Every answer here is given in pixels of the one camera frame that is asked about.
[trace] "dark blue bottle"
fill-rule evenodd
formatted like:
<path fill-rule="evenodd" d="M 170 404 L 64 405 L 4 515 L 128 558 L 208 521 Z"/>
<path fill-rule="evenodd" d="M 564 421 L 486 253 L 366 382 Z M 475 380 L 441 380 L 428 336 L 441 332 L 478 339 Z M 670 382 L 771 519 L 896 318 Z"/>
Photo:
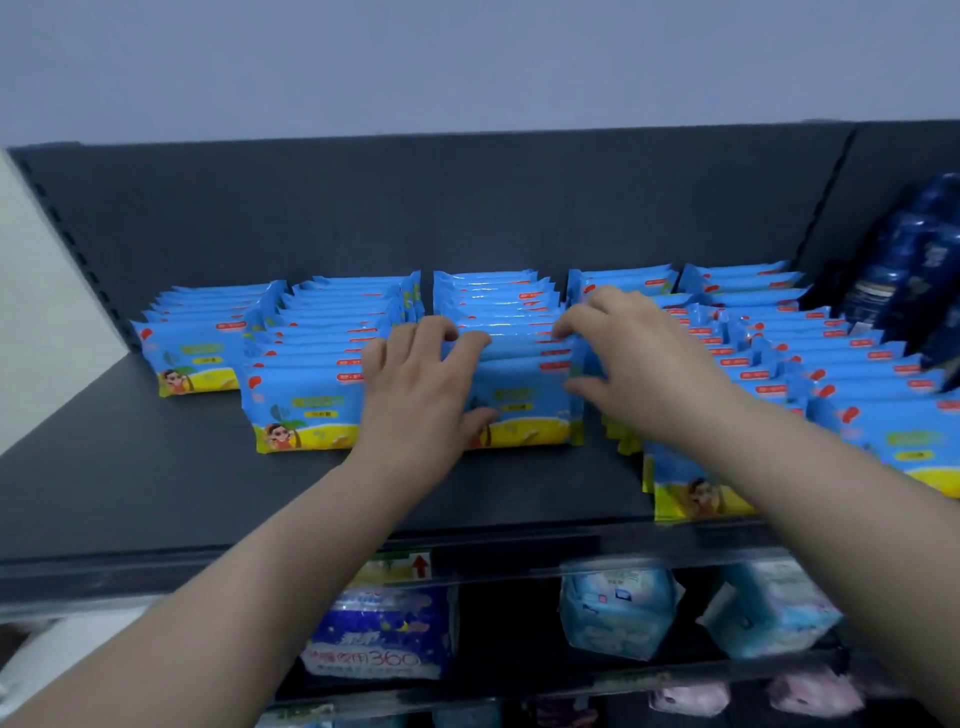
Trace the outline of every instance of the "dark blue bottle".
<path fill-rule="evenodd" d="M 896 212 L 891 216 L 877 236 L 870 260 L 844 300 L 842 308 L 849 321 L 883 328 L 929 230 L 928 217 L 912 212 Z"/>

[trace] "hand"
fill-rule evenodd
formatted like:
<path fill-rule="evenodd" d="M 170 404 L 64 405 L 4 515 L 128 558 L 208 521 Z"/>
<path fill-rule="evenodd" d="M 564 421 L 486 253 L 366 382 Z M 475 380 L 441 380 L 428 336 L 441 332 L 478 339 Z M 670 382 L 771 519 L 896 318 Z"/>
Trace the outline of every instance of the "hand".
<path fill-rule="evenodd" d="M 750 396 L 733 384 L 694 336 L 640 293 L 601 286 L 560 318 L 554 336 L 581 334 L 607 379 L 576 376 L 567 389 L 637 434 L 690 453 L 719 411 Z"/>
<path fill-rule="evenodd" d="M 388 487 L 421 489 L 425 496 L 444 479 L 470 440 L 493 420 L 489 407 L 464 412 L 480 352 L 491 342 L 483 331 L 457 340 L 444 316 L 394 328 L 390 340 L 363 350 L 367 392 L 360 437 L 348 458 L 365 477 Z M 444 341 L 457 340 L 441 361 Z"/>

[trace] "forearm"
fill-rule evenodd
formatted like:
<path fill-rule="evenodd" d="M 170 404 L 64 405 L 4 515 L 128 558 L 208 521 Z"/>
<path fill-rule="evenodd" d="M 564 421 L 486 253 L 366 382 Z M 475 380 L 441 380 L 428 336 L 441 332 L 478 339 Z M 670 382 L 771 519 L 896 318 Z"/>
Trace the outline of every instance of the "forearm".
<path fill-rule="evenodd" d="M 371 482 L 354 464 L 331 471 L 9 725 L 253 725 L 310 631 L 416 493 Z"/>
<path fill-rule="evenodd" d="M 945 558 L 960 553 L 960 504 L 774 404 L 749 400 L 717 424 L 698 438 L 698 460 L 942 719 L 960 715 L 960 575 Z"/>

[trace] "sanitary pad package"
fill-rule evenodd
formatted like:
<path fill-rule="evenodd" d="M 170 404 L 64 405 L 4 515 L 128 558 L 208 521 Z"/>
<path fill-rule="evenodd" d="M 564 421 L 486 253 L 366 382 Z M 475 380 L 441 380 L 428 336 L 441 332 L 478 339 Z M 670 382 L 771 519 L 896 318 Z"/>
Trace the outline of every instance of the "sanitary pad package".
<path fill-rule="evenodd" d="M 300 654 L 308 672 L 439 680 L 457 644 L 455 587 L 348 590 Z"/>
<path fill-rule="evenodd" d="M 697 621 L 735 660 L 808 649 L 843 617 L 793 559 L 726 566 L 723 579 Z"/>
<path fill-rule="evenodd" d="M 667 570 L 565 576 L 560 619 L 574 647 L 649 660 L 673 623 L 681 587 Z"/>
<path fill-rule="evenodd" d="M 250 286 L 183 288 L 161 293 L 131 321 L 161 397 L 237 389 L 247 335 L 271 322 L 283 280 Z"/>
<path fill-rule="evenodd" d="M 583 371 L 586 345 L 577 336 L 553 339 L 564 309 L 549 278 L 535 271 L 450 275 L 434 273 L 434 311 L 461 333 L 485 331 L 492 343 L 481 356 L 467 408 L 492 407 L 496 422 L 470 444 L 474 449 L 583 442 L 583 401 L 564 389 Z M 444 355 L 453 345 L 444 345 Z"/>

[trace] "store shelf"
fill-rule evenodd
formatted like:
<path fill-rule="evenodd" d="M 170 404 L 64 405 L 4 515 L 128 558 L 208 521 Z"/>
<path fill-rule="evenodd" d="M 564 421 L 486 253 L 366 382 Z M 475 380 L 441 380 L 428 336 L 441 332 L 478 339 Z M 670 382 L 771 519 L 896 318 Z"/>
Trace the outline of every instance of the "store shelf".
<path fill-rule="evenodd" d="M 489 698 L 641 692 L 844 665 L 846 653 L 830 635 L 806 652 L 742 662 L 727 658 L 707 631 L 694 623 L 715 587 L 712 571 L 675 572 L 687 591 L 673 626 L 649 663 L 571 647 L 557 614 L 559 579 L 473 584 L 460 589 L 460 651 L 445 679 L 381 682 L 324 678 L 310 675 L 298 662 L 263 723 L 280 724 L 303 714 L 362 717 L 413 713 Z"/>
<path fill-rule="evenodd" d="M 237 393 L 162 400 L 131 354 L 0 456 L 2 601 L 170 592 L 344 457 L 257 454 Z M 581 448 L 468 453 L 384 550 L 458 582 L 781 553 L 761 522 L 652 519 L 591 416 Z"/>

